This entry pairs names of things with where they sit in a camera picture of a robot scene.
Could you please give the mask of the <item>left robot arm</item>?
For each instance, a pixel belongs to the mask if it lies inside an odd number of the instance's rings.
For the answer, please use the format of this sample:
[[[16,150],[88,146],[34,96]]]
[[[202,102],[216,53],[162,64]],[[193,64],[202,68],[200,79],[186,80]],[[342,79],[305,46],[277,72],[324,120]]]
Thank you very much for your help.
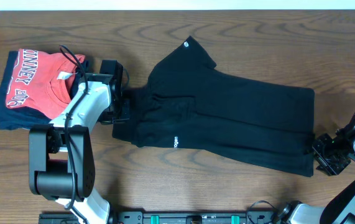
[[[122,75],[88,73],[70,104],[29,131],[29,188],[74,214],[78,223],[111,223],[111,205],[95,189],[90,133],[97,122],[124,121]]]

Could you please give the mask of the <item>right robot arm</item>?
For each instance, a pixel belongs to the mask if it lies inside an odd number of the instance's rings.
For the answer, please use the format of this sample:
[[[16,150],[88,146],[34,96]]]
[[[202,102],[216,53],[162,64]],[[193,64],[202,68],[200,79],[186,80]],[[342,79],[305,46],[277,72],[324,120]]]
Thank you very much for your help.
[[[318,162],[316,169],[329,177],[342,174],[355,163],[355,112],[349,123],[338,129],[334,136],[319,136],[313,143],[312,153]],[[355,177],[326,205],[317,207],[293,201],[278,214],[278,218],[275,223],[355,223]]]

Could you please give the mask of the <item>black t-shirt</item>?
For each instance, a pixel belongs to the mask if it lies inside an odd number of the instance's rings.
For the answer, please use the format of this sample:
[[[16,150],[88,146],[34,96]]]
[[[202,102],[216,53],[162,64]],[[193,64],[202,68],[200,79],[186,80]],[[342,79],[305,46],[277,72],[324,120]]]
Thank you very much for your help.
[[[126,91],[131,117],[113,137],[138,147],[203,149],[311,177],[315,93],[217,71],[192,37]]]

